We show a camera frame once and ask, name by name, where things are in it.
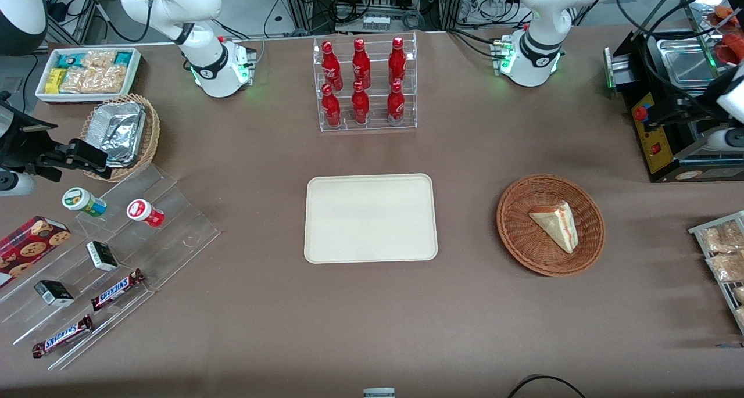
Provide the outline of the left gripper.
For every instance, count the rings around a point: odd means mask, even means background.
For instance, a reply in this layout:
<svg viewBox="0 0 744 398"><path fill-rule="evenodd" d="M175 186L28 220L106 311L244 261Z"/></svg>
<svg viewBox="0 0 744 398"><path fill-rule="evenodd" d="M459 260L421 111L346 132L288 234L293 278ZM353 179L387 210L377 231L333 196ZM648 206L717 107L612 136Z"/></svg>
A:
<svg viewBox="0 0 744 398"><path fill-rule="evenodd" d="M678 135L699 135L716 127L710 118L699 119L702 109L719 121L743 123L743 65L715 78L696 101L701 109L686 102L660 103L648 107L644 126L670 126Z"/></svg>

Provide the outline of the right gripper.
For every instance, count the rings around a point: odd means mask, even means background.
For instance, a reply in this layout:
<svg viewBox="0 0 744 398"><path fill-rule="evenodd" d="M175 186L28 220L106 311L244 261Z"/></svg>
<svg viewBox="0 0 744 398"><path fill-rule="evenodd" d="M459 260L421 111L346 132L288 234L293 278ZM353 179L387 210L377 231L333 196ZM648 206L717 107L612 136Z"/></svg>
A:
<svg viewBox="0 0 744 398"><path fill-rule="evenodd" d="M82 139L71 139L67 144L67 158L76 163L66 163L63 144L54 141L49 130L57 124L35 119L21 110L11 107L3 97L2 106L2 168L17 173L35 173L49 181L59 182L63 172L81 170L93 173L104 180L111 178L106 152Z"/></svg>

